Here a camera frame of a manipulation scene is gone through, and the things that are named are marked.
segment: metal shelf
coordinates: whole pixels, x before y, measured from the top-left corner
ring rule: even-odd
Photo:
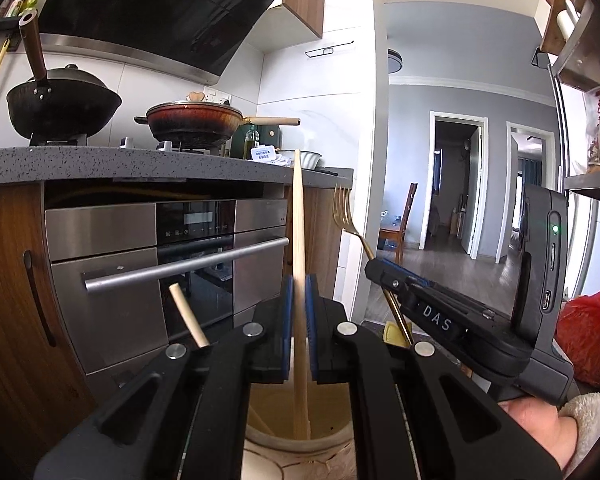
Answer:
[[[564,179],[564,189],[600,200],[600,171],[568,176]]]
[[[583,92],[600,90],[600,11],[588,0],[554,72],[565,85]]]

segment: gray speckled countertop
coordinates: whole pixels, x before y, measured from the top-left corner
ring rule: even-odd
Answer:
[[[343,176],[304,170],[302,180],[307,187],[351,187],[353,170],[339,173]],[[293,171],[250,160],[157,150],[94,146],[0,148],[0,184],[72,178],[190,178],[291,184]]]

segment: stainless steel oven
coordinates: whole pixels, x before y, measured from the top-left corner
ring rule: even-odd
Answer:
[[[85,280],[247,247],[285,235],[286,200],[157,202],[45,212],[68,336],[97,400],[169,342],[188,338],[168,286],[179,282],[210,341],[280,293],[284,247],[160,280],[89,294]]]

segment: ceiling light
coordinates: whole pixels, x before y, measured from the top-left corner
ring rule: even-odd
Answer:
[[[402,68],[402,56],[395,50],[387,49],[389,56],[389,74],[395,74]]]

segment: wooden chair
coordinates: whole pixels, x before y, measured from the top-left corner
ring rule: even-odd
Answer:
[[[404,213],[402,214],[402,221],[400,222],[399,229],[391,228],[380,228],[380,237],[385,240],[395,240],[397,247],[395,248],[395,263],[402,265],[402,251],[404,249],[404,232],[407,230],[407,222],[409,221],[409,214],[411,213],[411,207],[413,206],[413,197],[416,195],[418,189],[418,183],[412,182],[409,186],[409,194],[407,195],[407,202],[404,205]]]

